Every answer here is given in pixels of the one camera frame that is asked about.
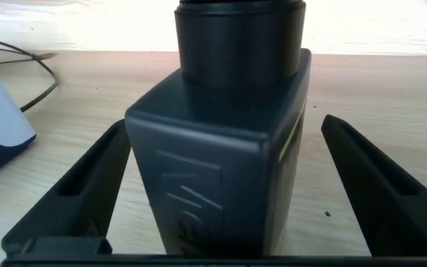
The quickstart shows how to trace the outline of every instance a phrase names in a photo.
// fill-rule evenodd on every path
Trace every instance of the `wooden tabletop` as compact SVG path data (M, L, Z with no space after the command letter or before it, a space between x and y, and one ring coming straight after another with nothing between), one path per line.
M7 58L0 53L0 60ZM179 66L177 53L149 52L63 52L47 63L61 84L25 114L36 141L0 169L0 242L129 105ZM0 78L18 105L51 83L34 62L0 65ZM320 133L328 113L347 120L427 186L427 57L314 55L279 254L369 255ZM133 154L107 237L116 253L164 253Z

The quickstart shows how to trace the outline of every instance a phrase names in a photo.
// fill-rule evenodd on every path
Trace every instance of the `black cable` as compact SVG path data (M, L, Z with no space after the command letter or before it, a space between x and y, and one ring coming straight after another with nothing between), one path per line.
M22 50L21 48L15 47L11 44L6 44L4 42L0 42L0 45L12 49L12 50L9 50L9 49L0 48L0 51L18 53L21 55L30 56L30 59L20 59L20 60L12 60L7 62L0 62L0 65L6 64L6 63L14 63L14 62L37 61L54 78L53 84L47 90L45 90L40 95L38 95L35 99L33 99L32 101L30 101L29 103L21 107L21 111L25 112L31 107L33 107L35 104L43 100L49 93L51 93L59 85L59 77L46 64L44 64L44 62L42 62L42 59L39 58L39 56L37 56L36 54L29 53L25 50Z

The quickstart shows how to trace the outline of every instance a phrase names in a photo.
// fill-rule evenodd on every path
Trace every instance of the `bright background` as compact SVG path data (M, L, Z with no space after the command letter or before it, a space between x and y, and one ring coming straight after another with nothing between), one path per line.
M0 40L25 49L176 51L178 0L0 0ZM427 0L307 0L314 53L427 54Z

